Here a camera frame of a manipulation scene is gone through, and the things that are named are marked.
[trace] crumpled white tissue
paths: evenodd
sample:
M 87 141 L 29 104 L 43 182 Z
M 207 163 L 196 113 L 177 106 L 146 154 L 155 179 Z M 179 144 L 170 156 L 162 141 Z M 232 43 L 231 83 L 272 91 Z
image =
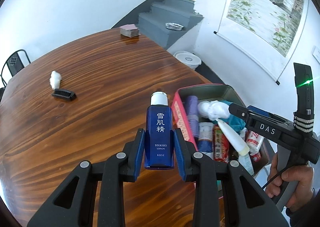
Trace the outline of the crumpled white tissue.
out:
M 50 77 L 50 85 L 51 85 L 52 89 L 59 89 L 60 88 L 61 79 L 62 79 L 62 77 L 58 72 L 52 71 L 51 77 Z
M 198 104 L 198 111 L 201 117 L 210 120 L 228 119 L 230 117 L 229 105 L 220 101 L 202 101 Z

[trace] light switch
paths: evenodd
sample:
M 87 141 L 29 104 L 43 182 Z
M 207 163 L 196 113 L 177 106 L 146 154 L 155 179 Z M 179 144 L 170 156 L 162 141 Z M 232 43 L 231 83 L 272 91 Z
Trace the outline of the light switch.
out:
M 316 46 L 313 51 L 313 56 L 317 59 L 318 63 L 320 63 L 320 49 Z

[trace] green laser beam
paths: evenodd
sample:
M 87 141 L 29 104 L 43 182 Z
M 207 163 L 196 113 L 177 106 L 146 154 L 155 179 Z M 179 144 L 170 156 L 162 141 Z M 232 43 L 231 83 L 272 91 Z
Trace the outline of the green laser beam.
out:
M 312 80 L 307 80 L 306 82 L 304 82 L 303 84 L 301 84 L 301 85 L 298 85 L 297 86 L 297 88 L 299 88 L 299 87 L 301 87 L 301 86 L 303 86 L 303 85 L 309 85 L 310 83 L 312 83 L 314 80 L 317 80 L 317 79 L 319 79 L 320 78 L 320 76 L 318 76 L 318 77 L 316 77 L 316 78 L 314 78 L 314 79 L 312 79 Z

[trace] silver screw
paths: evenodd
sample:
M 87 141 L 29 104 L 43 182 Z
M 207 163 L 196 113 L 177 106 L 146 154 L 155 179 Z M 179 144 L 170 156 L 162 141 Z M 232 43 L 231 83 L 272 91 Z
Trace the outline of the silver screw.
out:
M 121 159 L 121 158 L 125 158 L 126 154 L 124 152 L 119 152 L 117 154 L 117 158 Z
M 236 160 L 232 160 L 232 161 L 230 161 L 230 166 L 238 167 L 239 166 L 239 162 L 236 161 Z
M 82 168 L 86 168 L 86 167 L 88 167 L 90 164 L 89 164 L 89 162 L 88 161 L 82 161 L 81 163 L 80 163 L 80 166 L 82 167 Z
M 202 158 L 202 157 L 203 157 L 203 154 L 200 153 L 200 152 L 195 152 L 195 153 L 193 153 L 193 156 L 194 156 L 195 158 Z

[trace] stack of paper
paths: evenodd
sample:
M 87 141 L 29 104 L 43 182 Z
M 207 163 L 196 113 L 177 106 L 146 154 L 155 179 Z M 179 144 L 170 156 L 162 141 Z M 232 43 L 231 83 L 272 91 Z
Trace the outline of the stack of paper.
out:
M 127 37 L 134 37 L 139 35 L 139 28 L 134 24 L 126 24 L 120 27 L 120 34 Z

